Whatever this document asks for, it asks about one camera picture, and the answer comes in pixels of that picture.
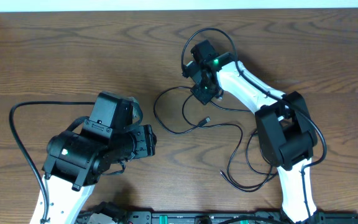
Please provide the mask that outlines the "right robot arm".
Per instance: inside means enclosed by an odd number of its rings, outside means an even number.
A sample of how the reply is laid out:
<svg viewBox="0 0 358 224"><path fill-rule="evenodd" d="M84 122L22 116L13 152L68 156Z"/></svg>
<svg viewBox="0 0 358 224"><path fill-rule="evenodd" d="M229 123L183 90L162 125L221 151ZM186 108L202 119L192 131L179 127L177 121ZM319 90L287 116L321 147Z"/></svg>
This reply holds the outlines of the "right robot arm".
<svg viewBox="0 0 358 224"><path fill-rule="evenodd" d="M262 154L278 171L284 214L293 223L310 221L316 212L310 168L320 132L305 99L296 91L286 94L268 86L236 52L219 54L208 40L196 44L191 54L183 76L194 81L193 96L205 105L226 91L254 114Z"/></svg>

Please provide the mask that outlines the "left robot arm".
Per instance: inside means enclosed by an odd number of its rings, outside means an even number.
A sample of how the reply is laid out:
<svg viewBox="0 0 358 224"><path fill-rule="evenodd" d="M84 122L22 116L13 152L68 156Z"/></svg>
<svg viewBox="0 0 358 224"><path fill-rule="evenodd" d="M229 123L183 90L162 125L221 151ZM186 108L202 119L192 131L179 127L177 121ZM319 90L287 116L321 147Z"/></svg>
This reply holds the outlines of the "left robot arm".
<svg viewBox="0 0 358 224"><path fill-rule="evenodd" d="M111 165L154 156L157 137L142 118L135 98L102 91L90 116L51 138L42 177L47 198L39 197L31 223L74 223Z"/></svg>

